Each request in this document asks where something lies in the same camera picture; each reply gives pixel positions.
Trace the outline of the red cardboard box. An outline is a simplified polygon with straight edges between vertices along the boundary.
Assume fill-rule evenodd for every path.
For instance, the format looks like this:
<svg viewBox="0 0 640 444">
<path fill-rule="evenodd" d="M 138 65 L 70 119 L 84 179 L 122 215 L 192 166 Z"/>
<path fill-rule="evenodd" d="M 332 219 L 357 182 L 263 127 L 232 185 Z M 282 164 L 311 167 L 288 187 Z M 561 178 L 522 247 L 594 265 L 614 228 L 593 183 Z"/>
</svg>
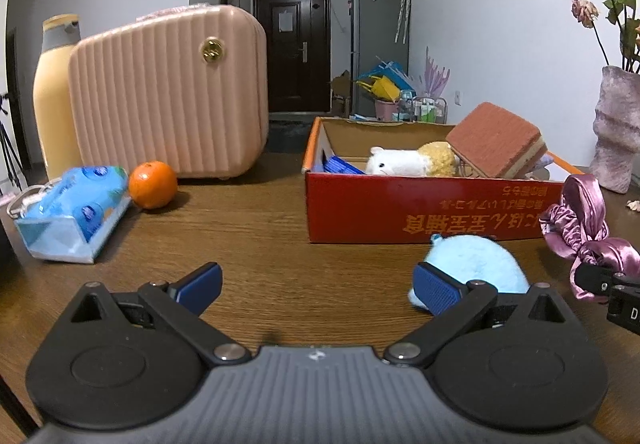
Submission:
<svg viewBox="0 0 640 444">
<path fill-rule="evenodd" d="M 496 241 L 538 238 L 539 216 L 560 199 L 577 168 L 555 157 L 547 179 L 410 178 L 340 175 L 334 156 L 364 168 L 373 146 L 416 149 L 450 131 L 434 123 L 314 119 L 303 160 L 308 236 L 313 243 L 417 244 L 434 234 Z"/>
</svg>

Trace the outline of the pink layered sponge block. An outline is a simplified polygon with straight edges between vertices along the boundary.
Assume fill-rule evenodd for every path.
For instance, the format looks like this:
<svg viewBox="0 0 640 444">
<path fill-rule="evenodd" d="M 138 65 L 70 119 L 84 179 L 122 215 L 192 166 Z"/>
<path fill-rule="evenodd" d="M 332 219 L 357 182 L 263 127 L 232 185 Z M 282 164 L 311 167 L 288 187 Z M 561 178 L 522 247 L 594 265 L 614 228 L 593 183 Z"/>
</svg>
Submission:
<svg viewBox="0 0 640 444">
<path fill-rule="evenodd" d="M 535 125 L 490 102 L 477 105 L 446 141 L 479 175 L 491 179 L 522 178 L 547 153 Z"/>
</svg>

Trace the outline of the orange fruit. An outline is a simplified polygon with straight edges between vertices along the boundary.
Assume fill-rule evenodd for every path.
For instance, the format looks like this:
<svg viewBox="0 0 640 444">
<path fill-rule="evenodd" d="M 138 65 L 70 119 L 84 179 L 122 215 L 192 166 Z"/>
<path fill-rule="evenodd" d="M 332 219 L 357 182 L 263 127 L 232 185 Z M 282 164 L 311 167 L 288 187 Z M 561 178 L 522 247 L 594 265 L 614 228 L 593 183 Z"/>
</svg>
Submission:
<svg viewBox="0 0 640 444">
<path fill-rule="evenodd" d="M 178 178 L 175 170 L 166 163 L 148 161 L 130 173 L 128 192 L 142 209 L 164 208 L 178 193 Z"/>
</svg>

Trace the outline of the pink bucket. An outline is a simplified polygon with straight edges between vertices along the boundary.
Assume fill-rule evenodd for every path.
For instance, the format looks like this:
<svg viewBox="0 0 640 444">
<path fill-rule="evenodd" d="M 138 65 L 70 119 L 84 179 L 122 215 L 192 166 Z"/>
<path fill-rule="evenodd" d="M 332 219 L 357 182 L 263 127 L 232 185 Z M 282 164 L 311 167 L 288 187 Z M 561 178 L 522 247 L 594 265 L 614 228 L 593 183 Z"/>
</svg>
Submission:
<svg viewBox="0 0 640 444">
<path fill-rule="evenodd" d="M 395 121 L 398 117 L 398 103 L 393 101 L 376 100 L 375 117 L 381 121 Z"/>
</svg>

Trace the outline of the grey refrigerator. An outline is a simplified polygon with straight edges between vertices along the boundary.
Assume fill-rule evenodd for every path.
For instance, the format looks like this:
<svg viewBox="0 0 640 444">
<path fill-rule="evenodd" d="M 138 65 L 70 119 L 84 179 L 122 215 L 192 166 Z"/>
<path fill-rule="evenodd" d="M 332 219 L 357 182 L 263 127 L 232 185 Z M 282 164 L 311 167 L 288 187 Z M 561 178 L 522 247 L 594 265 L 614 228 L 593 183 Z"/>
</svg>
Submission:
<svg viewBox="0 0 640 444">
<path fill-rule="evenodd" d="M 401 0 L 352 0 L 350 8 L 350 76 L 352 76 L 352 114 L 373 117 L 372 94 L 356 84 L 382 61 L 397 62 L 408 68 L 409 42 L 402 36 L 395 41 Z"/>
</svg>

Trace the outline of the pink ribbed hard suitcase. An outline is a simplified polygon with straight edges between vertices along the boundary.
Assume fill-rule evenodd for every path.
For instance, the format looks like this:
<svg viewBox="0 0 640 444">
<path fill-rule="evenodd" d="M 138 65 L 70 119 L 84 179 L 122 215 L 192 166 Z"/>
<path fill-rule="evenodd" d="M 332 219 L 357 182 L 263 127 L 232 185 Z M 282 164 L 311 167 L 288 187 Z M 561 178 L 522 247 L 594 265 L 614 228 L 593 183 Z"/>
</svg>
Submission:
<svg viewBox="0 0 640 444">
<path fill-rule="evenodd" d="M 229 179 L 265 149 L 266 33 L 241 8 L 173 8 L 82 39 L 68 78 L 86 166 L 159 160 L 181 178 Z"/>
</svg>

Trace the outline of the white umbrella on refrigerator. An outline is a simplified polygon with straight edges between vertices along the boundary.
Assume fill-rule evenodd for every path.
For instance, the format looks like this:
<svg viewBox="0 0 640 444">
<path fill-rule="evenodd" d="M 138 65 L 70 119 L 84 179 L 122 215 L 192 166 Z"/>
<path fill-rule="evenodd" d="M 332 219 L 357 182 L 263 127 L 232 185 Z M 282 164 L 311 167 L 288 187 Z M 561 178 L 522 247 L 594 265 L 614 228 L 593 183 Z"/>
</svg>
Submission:
<svg viewBox="0 0 640 444">
<path fill-rule="evenodd" d="M 400 0 L 395 42 L 399 44 L 402 42 L 404 45 L 407 43 L 409 35 L 409 21 L 411 13 L 411 0 Z"/>
</svg>

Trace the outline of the purple feather decoration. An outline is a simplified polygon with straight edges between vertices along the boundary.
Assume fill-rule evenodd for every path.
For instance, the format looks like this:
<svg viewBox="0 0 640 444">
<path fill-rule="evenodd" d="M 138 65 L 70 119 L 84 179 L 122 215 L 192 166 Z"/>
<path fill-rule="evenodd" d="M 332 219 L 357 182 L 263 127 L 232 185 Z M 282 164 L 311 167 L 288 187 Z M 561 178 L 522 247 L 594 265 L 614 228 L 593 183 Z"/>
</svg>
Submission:
<svg viewBox="0 0 640 444">
<path fill-rule="evenodd" d="M 424 93 L 428 98 L 441 98 L 450 78 L 450 69 L 438 66 L 425 48 L 425 68 L 423 74 Z"/>
</svg>

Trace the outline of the purple ceramic vase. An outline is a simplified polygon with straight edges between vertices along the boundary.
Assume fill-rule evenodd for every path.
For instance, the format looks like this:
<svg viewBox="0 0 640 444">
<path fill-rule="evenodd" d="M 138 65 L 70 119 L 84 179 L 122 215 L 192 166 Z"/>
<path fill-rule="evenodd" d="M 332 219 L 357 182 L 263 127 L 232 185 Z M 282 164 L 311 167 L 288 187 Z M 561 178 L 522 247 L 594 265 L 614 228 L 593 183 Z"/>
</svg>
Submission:
<svg viewBox="0 0 640 444">
<path fill-rule="evenodd" d="M 628 192 L 639 154 L 639 75 L 620 67 L 602 68 L 592 130 L 597 137 L 589 171 L 603 189 Z"/>
</svg>

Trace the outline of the light blue plush ball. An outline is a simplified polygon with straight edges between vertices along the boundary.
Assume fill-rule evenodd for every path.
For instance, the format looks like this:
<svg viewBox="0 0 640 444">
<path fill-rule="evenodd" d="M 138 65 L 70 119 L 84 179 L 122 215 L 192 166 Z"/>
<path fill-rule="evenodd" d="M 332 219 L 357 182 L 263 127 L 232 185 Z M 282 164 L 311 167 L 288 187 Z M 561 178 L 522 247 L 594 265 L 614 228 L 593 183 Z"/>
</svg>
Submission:
<svg viewBox="0 0 640 444">
<path fill-rule="evenodd" d="M 431 244 L 423 262 L 434 265 L 462 284 L 483 281 L 495 286 L 500 294 L 525 294 L 529 290 L 529 282 L 514 256 L 490 238 L 434 234 Z M 412 287 L 408 298 L 415 308 L 422 309 L 413 296 Z"/>
</svg>

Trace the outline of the metal trolley with bottles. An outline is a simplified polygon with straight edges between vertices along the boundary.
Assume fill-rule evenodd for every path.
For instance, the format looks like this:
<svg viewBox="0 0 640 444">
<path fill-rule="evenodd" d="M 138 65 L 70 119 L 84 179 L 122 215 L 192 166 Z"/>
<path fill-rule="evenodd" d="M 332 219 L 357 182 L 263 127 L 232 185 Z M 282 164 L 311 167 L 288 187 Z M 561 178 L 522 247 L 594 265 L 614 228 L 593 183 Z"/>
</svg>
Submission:
<svg viewBox="0 0 640 444">
<path fill-rule="evenodd" d="M 408 123 L 447 123 L 448 104 L 444 98 L 416 97 L 406 94 L 397 102 L 392 119 Z"/>
</svg>

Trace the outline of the black tripod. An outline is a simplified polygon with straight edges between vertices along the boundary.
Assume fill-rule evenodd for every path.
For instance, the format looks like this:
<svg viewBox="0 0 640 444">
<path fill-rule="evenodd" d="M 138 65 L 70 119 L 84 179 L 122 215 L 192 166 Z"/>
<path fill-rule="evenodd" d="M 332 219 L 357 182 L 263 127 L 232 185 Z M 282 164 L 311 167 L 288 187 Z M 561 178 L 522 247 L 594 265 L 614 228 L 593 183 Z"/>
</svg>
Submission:
<svg viewBox="0 0 640 444">
<path fill-rule="evenodd" d="M 6 174 L 8 175 L 9 183 L 21 191 L 23 190 L 22 177 L 24 175 L 24 169 L 21 164 L 20 157 L 16 154 L 9 132 L 6 130 L 4 123 L 0 123 L 0 144 L 3 163 L 6 165 Z"/>
</svg>

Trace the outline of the fallen pink petal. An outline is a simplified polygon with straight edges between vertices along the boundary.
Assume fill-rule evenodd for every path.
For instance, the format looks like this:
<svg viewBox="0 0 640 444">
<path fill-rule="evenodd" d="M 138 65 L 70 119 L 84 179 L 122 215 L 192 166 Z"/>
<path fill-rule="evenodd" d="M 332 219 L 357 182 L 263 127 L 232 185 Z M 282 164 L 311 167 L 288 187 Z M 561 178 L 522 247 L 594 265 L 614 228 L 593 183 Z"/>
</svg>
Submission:
<svg viewBox="0 0 640 444">
<path fill-rule="evenodd" d="M 638 199 L 636 199 L 635 201 L 628 201 L 626 206 L 632 211 L 635 211 L 635 212 L 640 211 L 640 201 Z"/>
</svg>

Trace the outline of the pile of blue yellow bags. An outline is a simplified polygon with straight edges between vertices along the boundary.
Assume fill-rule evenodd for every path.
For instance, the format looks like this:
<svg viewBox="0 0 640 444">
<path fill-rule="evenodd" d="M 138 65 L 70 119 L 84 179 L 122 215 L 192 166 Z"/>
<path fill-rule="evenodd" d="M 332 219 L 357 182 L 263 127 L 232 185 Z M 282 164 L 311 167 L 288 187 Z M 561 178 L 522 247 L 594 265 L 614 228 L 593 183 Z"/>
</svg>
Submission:
<svg viewBox="0 0 640 444">
<path fill-rule="evenodd" d="M 395 61 L 382 61 L 369 73 L 361 75 L 356 85 L 375 97 L 376 100 L 397 102 L 404 93 L 416 94 L 409 76 Z"/>
</svg>

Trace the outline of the pink satin scrunchie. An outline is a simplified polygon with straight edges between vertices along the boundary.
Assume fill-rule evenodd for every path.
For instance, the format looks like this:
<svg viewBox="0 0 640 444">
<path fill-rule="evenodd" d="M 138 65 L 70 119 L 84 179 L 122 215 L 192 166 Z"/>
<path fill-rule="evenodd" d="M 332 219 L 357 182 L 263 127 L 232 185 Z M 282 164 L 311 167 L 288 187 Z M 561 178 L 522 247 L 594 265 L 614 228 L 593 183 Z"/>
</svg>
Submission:
<svg viewBox="0 0 640 444">
<path fill-rule="evenodd" d="M 574 272 L 582 263 L 613 269 L 635 279 L 639 276 L 639 253 L 626 239 L 610 234 L 599 182 L 593 175 L 570 175 L 563 184 L 560 201 L 539 218 L 542 235 L 559 257 L 570 260 L 570 290 L 579 300 L 604 303 L 587 296 L 574 284 Z"/>
</svg>

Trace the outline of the white plush toy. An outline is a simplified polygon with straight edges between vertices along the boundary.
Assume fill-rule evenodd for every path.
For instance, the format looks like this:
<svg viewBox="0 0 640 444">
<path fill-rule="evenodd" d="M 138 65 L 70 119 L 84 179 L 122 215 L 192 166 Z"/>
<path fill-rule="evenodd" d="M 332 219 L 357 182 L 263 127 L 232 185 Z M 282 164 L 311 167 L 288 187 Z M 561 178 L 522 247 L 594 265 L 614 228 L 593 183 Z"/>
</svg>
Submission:
<svg viewBox="0 0 640 444">
<path fill-rule="evenodd" d="M 373 146 L 364 173 L 387 177 L 416 177 L 431 175 L 432 163 L 416 149 L 383 149 Z"/>
</svg>

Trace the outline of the dark brown entrance door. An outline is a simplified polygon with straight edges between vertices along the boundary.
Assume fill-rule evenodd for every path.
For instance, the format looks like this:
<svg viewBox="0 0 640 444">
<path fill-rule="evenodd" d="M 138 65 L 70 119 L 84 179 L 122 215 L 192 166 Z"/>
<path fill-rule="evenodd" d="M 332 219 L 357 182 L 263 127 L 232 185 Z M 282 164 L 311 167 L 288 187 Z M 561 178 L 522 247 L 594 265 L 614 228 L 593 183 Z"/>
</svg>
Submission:
<svg viewBox="0 0 640 444">
<path fill-rule="evenodd" d="M 331 0 L 253 0 L 267 38 L 272 114 L 330 109 Z"/>
</svg>

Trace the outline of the yellow thermos bottle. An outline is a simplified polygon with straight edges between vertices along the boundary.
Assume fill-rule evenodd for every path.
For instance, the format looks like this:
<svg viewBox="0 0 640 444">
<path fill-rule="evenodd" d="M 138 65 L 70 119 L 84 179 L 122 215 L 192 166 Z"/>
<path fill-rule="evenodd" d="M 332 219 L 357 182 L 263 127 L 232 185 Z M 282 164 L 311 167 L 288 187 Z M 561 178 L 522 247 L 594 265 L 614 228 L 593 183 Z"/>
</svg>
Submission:
<svg viewBox="0 0 640 444">
<path fill-rule="evenodd" d="M 32 98 L 49 180 L 81 165 L 68 83 L 70 55 L 79 40 L 77 14 L 55 15 L 42 23 L 42 46 Z"/>
</svg>

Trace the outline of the yellow plush toy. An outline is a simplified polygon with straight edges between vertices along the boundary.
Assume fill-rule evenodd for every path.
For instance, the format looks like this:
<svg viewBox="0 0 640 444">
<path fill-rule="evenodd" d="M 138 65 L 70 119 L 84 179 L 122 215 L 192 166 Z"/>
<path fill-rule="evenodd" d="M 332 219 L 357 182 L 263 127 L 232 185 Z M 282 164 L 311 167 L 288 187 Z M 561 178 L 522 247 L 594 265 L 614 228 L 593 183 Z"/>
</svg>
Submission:
<svg viewBox="0 0 640 444">
<path fill-rule="evenodd" d="M 458 174 L 460 159 L 446 141 L 435 141 L 422 145 L 418 153 L 425 158 L 427 177 L 455 177 Z"/>
</svg>

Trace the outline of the blue tissue pocket pack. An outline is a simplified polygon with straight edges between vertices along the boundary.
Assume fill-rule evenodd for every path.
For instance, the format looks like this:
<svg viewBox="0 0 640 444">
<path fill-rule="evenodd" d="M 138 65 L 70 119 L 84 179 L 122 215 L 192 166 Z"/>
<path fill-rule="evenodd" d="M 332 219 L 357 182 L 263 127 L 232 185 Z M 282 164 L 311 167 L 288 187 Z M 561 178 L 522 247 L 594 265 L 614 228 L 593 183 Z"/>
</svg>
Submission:
<svg viewBox="0 0 640 444">
<path fill-rule="evenodd" d="M 333 175 L 363 175 L 363 171 L 336 155 L 323 160 L 323 170 Z"/>
</svg>

